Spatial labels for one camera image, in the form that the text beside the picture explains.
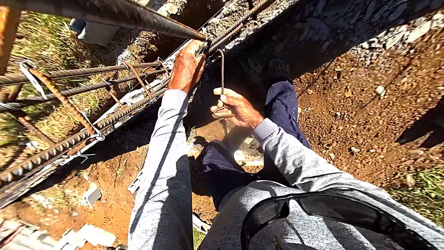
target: shirt sleeve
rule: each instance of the shirt sleeve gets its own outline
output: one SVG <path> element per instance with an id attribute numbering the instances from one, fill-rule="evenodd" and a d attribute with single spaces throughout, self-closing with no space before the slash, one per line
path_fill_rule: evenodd
<path id="1" fill-rule="evenodd" d="M 137 249 L 192 249 L 191 183 L 182 90 L 165 92 L 140 174 L 131 214 L 128 246 Z"/>

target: worker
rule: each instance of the worker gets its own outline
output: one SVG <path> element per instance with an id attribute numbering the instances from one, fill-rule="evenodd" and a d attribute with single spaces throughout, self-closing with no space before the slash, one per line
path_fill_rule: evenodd
<path id="1" fill-rule="evenodd" d="M 205 55 L 195 56 L 200 44 L 192 41 L 177 55 L 163 95 L 131 215 L 130 250 L 193 249 L 182 120 L 205 64 Z M 442 228 L 310 150 L 288 67 L 273 60 L 267 75 L 267 118 L 235 91 L 214 90 L 220 100 L 209 112 L 227 105 L 220 112 L 253 129 L 276 171 L 245 173 L 222 142 L 204 145 L 200 167 L 220 213 L 199 249 L 444 249 Z"/>

